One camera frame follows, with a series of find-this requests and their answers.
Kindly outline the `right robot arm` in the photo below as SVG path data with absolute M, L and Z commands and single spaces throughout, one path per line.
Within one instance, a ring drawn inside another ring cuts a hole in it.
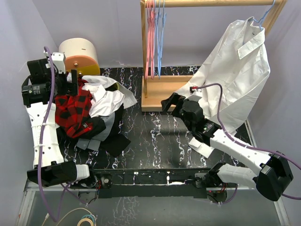
M 204 117 L 198 102 L 173 93 L 168 99 L 162 100 L 161 105 L 164 112 L 174 105 L 172 115 L 184 122 L 198 142 L 223 151 L 243 163 L 243 167 L 225 162 L 215 164 L 205 176 L 196 177 L 203 186 L 220 187 L 226 183 L 243 185 L 257 189 L 262 196 L 276 202 L 292 182 L 289 163 L 280 153 L 261 153 L 241 140 L 228 137 L 220 125 Z

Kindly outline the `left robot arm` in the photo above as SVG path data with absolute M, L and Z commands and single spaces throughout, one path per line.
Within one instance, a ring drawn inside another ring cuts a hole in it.
M 27 63 L 30 75 L 22 84 L 22 97 L 29 115 L 34 142 L 33 169 L 27 177 L 42 187 L 77 182 L 92 188 L 97 183 L 96 174 L 88 165 L 65 161 L 58 144 L 55 111 L 55 94 L 77 93 L 76 71 L 71 72 L 67 81 L 65 56 L 53 53 L 51 57 L 32 60 Z

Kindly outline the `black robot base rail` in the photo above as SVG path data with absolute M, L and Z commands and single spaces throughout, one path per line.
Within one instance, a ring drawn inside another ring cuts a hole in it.
M 91 189 L 97 198 L 193 197 L 224 202 L 235 185 L 207 182 L 209 169 L 96 169 L 72 188 Z

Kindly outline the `red black plaid shirt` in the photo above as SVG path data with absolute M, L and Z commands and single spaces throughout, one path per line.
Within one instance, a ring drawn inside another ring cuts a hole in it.
M 77 138 L 93 130 L 93 122 L 89 115 L 92 106 L 92 94 L 82 87 L 86 83 L 78 78 L 78 94 L 76 96 L 60 95 L 55 97 L 55 122 L 70 138 Z

